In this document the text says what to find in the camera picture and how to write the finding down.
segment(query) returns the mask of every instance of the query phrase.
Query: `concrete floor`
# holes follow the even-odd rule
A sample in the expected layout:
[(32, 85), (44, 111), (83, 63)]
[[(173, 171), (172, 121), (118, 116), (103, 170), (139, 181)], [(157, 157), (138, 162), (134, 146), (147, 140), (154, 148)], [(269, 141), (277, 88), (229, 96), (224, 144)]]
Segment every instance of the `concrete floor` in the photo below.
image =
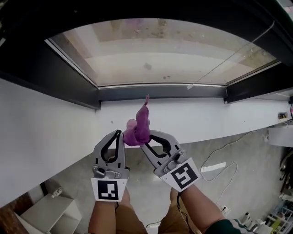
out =
[[(227, 146), (211, 156), (205, 166), (226, 162), (238, 163), (238, 170), (229, 188), (220, 199), (218, 206), (231, 208), (228, 218), (239, 218), (250, 212), (252, 218), (264, 218), (278, 201), (282, 186), (279, 181), (279, 163), (282, 147), (271, 146), (264, 141), (267, 129), (260, 129), (245, 136), (239, 142)], [(182, 144), (187, 156), (192, 157), (198, 168), (208, 155), (223, 145), (237, 140), (242, 134), (203, 142)], [(169, 206), (169, 185), (165, 184), (152, 171), (153, 166), (140, 148), (126, 149), (126, 165), (130, 167), (127, 183), (131, 203), (138, 218), (146, 226), (161, 220)], [(92, 154), (76, 162), (45, 182), (49, 192), (62, 186), (63, 196), (76, 200), (82, 220), (76, 230), (86, 233), (94, 205), (94, 195), (90, 177), (91, 166), (95, 162)], [(236, 166), (231, 166), (212, 182), (199, 180), (196, 185), (212, 201), (216, 202), (225, 186), (231, 180)], [(221, 169), (205, 172), (206, 179), (213, 178)]]

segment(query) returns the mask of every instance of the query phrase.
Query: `wire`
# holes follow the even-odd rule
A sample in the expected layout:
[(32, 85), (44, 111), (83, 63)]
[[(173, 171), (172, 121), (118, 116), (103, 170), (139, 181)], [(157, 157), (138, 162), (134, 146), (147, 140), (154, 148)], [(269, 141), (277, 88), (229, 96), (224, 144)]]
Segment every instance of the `wire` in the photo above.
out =
[(159, 223), (159, 222), (161, 222), (161, 220), (160, 221), (157, 221), (155, 223), (149, 223), (148, 225), (156, 224), (156, 223)]
[(115, 207), (115, 213), (116, 213), (116, 210), (118, 209), (118, 207), (119, 207), (119, 204), (118, 204), (118, 202), (116, 202), (116, 207)]
[(182, 192), (179, 192), (178, 195), (177, 195), (177, 208), (178, 208), (178, 210), (179, 210), (179, 212), (180, 212), (180, 214), (181, 214), (182, 219), (184, 220), (184, 222), (185, 222), (186, 225), (188, 226), (188, 228), (189, 228), (189, 232), (192, 233), (192, 234), (195, 234), (195, 233), (192, 231), (191, 227), (189, 226), (189, 223), (188, 223), (188, 215), (187, 215), (186, 213), (184, 213), (184, 212), (181, 211), (181, 206), (180, 206), (180, 203), (179, 203), (179, 198), (180, 198), (181, 193), (182, 193)]
[(217, 200), (217, 202), (216, 202), (216, 205), (217, 205), (217, 203), (219, 202), (219, 200), (221, 199), (221, 197), (223, 196), (223, 194), (224, 194), (224, 192), (226, 191), (226, 189), (227, 189), (227, 188), (229, 187), (229, 185), (231, 184), (232, 179), (234, 178), (234, 176), (235, 176), (235, 174), (236, 174), (236, 172), (237, 172), (238, 164), (237, 164), (236, 162), (231, 163), (230, 165), (226, 166), (223, 170), (221, 170), (221, 171), (220, 171), (220, 172), (219, 172), (214, 178), (212, 178), (211, 180), (207, 180), (207, 179), (203, 176), (203, 171), (201, 170), (202, 167), (206, 164), (206, 162), (209, 160), (209, 158), (212, 156), (213, 153), (215, 153), (215, 152), (217, 152), (217, 151), (219, 151), (219, 150), (222, 150), (223, 148), (225, 148), (225, 147), (228, 146), (228, 145), (231, 145), (231, 144), (234, 144), (234, 143), (240, 141), (243, 137), (245, 137), (245, 136), (248, 135), (249, 133), (256, 132), (256, 131), (257, 131), (257, 130), (255, 130), (255, 131), (251, 131), (251, 132), (248, 132), (248, 133), (244, 134), (242, 137), (240, 137), (238, 140), (236, 140), (236, 141), (232, 141), (232, 142), (230, 142), (230, 143), (228, 143), (228, 144), (225, 144), (225, 145), (222, 146), (221, 148), (212, 151), (212, 152), (210, 153), (210, 155), (207, 157), (207, 159), (205, 160), (205, 162), (201, 165), (201, 167), (200, 167), (200, 174), (201, 174), (202, 178), (203, 178), (206, 182), (211, 182), (211, 181), (213, 181), (213, 180), (216, 179), (216, 178), (217, 178), (217, 177), (218, 177), (223, 171), (225, 171), (228, 167), (230, 167), (230, 166), (232, 166), (232, 165), (236, 165), (236, 170), (235, 170), (233, 176), (231, 177), (230, 182), (229, 182), (228, 185), (224, 188), (223, 192), (221, 193), (220, 197), (218, 198), (218, 200)]
[(217, 65), (216, 67), (214, 67), (212, 70), (210, 70), (208, 73), (206, 73), (205, 75), (203, 75), (197, 82), (199, 82), (202, 78), (204, 78), (205, 76), (207, 76), (208, 74), (210, 74), (213, 70), (215, 70), (216, 68), (218, 68), (219, 66), (221, 66), (223, 63), (225, 63), (229, 58), (231, 58), (233, 55), (235, 55), (236, 53), (238, 53), (241, 49), (243, 49), (245, 46), (249, 45), (250, 43), (254, 43), (256, 40), (258, 40), (260, 37), (262, 37), (263, 35), (265, 35), (272, 27), (274, 27), (275, 25), (275, 21), (273, 21), (273, 23), (271, 24), (271, 26), (266, 29), (261, 35), (259, 35), (256, 39), (254, 39), (252, 42), (248, 42), (245, 45), (243, 45), (239, 50), (237, 50), (236, 52), (234, 52), (232, 55), (230, 55), (228, 58), (226, 58), (223, 62), (221, 62), (219, 65)]

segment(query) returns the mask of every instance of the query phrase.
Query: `purple cloth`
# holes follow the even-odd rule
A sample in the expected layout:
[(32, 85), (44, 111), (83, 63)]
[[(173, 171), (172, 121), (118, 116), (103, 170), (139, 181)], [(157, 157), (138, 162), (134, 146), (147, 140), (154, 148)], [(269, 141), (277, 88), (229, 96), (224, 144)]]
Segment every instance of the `purple cloth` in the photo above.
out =
[(150, 141), (150, 121), (148, 119), (149, 96), (146, 96), (146, 103), (136, 114), (136, 120), (130, 119), (126, 124), (123, 133), (123, 140), (129, 146), (142, 145)]

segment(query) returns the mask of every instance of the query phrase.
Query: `window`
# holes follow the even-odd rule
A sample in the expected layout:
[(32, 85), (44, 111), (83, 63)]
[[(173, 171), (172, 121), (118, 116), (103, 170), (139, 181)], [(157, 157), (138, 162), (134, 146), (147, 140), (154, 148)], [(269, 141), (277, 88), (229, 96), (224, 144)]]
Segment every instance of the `window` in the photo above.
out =
[(225, 85), (275, 60), (233, 34), (178, 20), (99, 22), (52, 39), (98, 86), (165, 82)]

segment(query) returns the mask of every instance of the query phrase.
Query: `forearm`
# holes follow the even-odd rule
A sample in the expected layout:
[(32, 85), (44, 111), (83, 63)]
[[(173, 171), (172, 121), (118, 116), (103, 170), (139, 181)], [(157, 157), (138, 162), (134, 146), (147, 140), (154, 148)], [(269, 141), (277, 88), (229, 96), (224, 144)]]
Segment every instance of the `forearm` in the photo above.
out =
[(116, 217), (114, 202), (96, 201), (92, 211), (88, 232), (93, 234), (115, 234)]
[(181, 194), (181, 199), (192, 222), (202, 233), (216, 221), (225, 219), (215, 203), (195, 185), (185, 189)]

